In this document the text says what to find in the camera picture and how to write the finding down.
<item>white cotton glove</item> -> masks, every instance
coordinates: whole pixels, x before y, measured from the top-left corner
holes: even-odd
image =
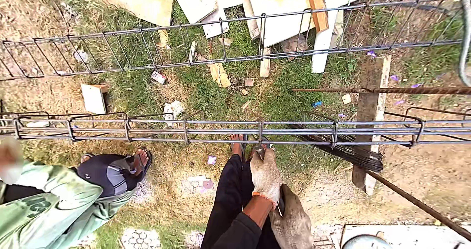
[[[265,150],[263,160],[255,153],[250,162],[254,189],[252,196],[259,195],[273,203],[276,208],[280,199],[281,177],[276,167],[275,152],[272,149]]]
[[[280,215],[278,209],[269,213],[271,229],[281,249],[314,248],[311,235],[311,220],[304,212],[301,201],[291,189],[281,185],[285,213]]]

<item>forearm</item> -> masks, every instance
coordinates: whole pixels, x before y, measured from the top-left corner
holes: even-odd
[[[242,212],[249,216],[261,229],[272,208],[273,203],[271,201],[256,195],[252,197]]]

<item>bare foot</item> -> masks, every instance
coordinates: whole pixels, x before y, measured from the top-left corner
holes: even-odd
[[[242,141],[244,139],[244,135],[232,134],[230,139],[232,141]],[[238,154],[242,160],[242,151],[244,150],[242,148],[242,143],[231,144],[231,150],[232,154]]]
[[[135,176],[138,176],[142,172],[142,169],[147,165],[147,161],[149,161],[149,157],[145,150],[138,149],[136,151],[136,155],[134,155],[134,167],[136,168]]]
[[[90,158],[91,158],[90,156],[84,155],[84,156],[82,156],[82,158],[80,159],[80,163],[84,163],[84,162],[90,160]]]

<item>leg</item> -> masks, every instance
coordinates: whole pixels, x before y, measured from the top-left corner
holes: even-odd
[[[232,135],[231,139],[241,140],[242,136]],[[222,169],[219,178],[216,198],[206,226],[206,233],[204,234],[201,246],[202,249],[211,248],[219,237],[231,226],[236,216],[242,212],[242,145],[232,144],[232,153],[232,157]]]

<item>steel reinforcement bar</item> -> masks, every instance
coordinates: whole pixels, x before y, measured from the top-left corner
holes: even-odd
[[[17,139],[124,140],[190,144],[235,143],[236,141],[228,140],[227,135],[247,134],[255,138],[247,141],[249,144],[260,144],[264,136],[276,136],[271,137],[276,140],[263,143],[330,145],[331,147],[373,144],[399,144],[412,147],[417,144],[471,143],[471,119],[425,121],[417,118],[407,121],[372,122],[189,120],[195,115],[196,113],[182,120],[173,120],[171,114],[128,117],[123,112],[102,115],[50,115],[45,112],[2,113],[0,136],[14,136]],[[302,128],[289,128],[288,125],[300,125]],[[325,135],[326,139],[303,142],[295,139],[293,135]],[[341,139],[345,135],[381,135],[386,140],[345,141]]]

